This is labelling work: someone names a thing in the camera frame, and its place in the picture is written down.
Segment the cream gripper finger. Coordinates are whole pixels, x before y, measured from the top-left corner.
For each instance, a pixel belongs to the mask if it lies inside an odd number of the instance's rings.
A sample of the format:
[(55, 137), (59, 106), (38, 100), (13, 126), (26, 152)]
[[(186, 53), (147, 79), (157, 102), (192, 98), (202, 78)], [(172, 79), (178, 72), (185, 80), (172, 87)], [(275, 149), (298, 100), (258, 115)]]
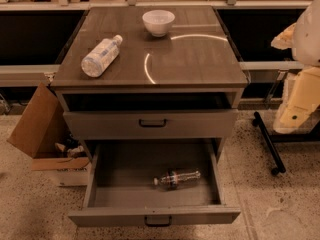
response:
[(273, 38), (271, 46), (276, 49), (285, 50), (292, 47), (293, 33), (296, 24), (293, 23)]
[(289, 73), (284, 81), (282, 104), (276, 112), (273, 129), (289, 134), (305, 123), (320, 106), (320, 68), (305, 67)]

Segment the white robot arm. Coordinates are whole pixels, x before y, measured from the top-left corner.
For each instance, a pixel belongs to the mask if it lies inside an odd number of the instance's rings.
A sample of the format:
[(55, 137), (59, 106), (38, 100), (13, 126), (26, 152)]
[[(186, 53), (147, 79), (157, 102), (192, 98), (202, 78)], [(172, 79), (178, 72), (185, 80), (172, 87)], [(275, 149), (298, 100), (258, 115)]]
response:
[(293, 59), (303, 64), (292, 78), (292, 86), (285, 81), (283, 102), (273, 123), (277, 133), (289, 134), (320, 106), (320, 0), (313, 0), (294, 24), (272, 40), (271, 46), (290, 48)]

